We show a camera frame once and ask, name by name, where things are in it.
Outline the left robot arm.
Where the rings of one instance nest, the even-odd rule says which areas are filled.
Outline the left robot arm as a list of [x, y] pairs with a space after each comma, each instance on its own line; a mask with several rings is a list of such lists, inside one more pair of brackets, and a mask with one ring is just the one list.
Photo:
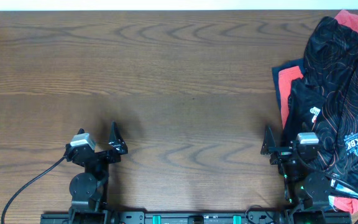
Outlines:
[[80, 129], [66, 145], [65, 159], [85, 169], [74, 176], [69, 191], [72, 196], [69, 223], [119, 223], [119, 215], [109, 208], [109, 165], [121, 161], [128, 153], [117, 123], [112, 122], [107, 151], [96, 152], [96, 142], [89, 133]]

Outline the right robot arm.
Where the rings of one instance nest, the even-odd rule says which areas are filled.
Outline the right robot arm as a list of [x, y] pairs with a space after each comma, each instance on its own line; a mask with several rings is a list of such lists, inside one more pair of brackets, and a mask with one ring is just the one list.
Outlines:
[[315, 133], [299, 133], [287, 146], [275, 143], [270, 126], [264, 130], [261, 155], [270, 156], [284, 178], [284, 195], [289, 207], [267, 215], [272, 223], [326, 223], [324, 211], [329, 207], [330, 180], [307, 163], [317, 158], [319, 140]]

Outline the navy blue garment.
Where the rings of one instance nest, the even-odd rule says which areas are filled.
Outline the navy blue garment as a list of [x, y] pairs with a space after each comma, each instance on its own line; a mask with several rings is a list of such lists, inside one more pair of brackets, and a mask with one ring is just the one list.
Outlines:
[[302, 78], [305, 72], [303, 64], [303, 59], [300, 58], [272, 68], [278, 106], [284, 112], [289, 109], [288, 97], [290, 96], [291, 82], [297, 78]]

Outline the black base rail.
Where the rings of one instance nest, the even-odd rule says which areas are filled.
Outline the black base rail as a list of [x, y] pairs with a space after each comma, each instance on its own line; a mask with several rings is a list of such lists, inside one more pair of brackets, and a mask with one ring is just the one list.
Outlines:
[[149, 213], [115, 212], [101, 214], [43, 214], [41, 224], [105, 223], [105, 224], [351, 224], [345, 212], [297, 212], [287, 215], [279, 211], [248, 210], [244, 213]]

